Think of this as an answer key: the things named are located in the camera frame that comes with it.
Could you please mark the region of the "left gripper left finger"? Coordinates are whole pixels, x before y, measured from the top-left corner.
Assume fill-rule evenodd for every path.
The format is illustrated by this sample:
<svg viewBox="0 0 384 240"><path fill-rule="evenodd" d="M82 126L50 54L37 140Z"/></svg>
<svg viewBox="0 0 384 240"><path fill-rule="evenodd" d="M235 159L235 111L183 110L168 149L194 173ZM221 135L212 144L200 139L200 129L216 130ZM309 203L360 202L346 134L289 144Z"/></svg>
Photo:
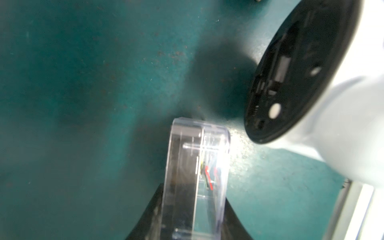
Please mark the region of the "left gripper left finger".
<svg viewBox="0 0 384 240"><path fill-rule="evenodd" d="M160 184L126 240L159 240L164 184Z"/></svg>

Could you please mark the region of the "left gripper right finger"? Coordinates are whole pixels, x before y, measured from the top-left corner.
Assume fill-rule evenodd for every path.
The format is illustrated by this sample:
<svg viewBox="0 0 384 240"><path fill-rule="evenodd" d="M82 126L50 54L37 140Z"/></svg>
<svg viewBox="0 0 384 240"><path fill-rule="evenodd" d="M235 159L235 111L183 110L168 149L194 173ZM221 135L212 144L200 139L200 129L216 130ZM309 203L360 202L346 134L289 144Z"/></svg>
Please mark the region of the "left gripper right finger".
<svg viewBox="0 0 384 240"><path fill-rule="evenodd" d="M242 225L228 199L225 202L221 240L253 240Z"/></svg>

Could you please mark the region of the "white twin-bell alarm clock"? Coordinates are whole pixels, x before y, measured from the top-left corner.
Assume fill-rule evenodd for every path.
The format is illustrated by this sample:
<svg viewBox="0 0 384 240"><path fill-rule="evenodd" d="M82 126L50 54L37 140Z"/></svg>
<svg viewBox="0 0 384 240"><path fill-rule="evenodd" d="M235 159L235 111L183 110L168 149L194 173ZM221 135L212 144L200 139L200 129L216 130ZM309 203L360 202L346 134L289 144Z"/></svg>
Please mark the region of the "white twin-bell alarm clock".
<svg viewBox="0 0 384 240"><path fill-rule="evenodd" d="M384 185L384 3L301 1L268 45L245 130L257 144Z"/></svg>

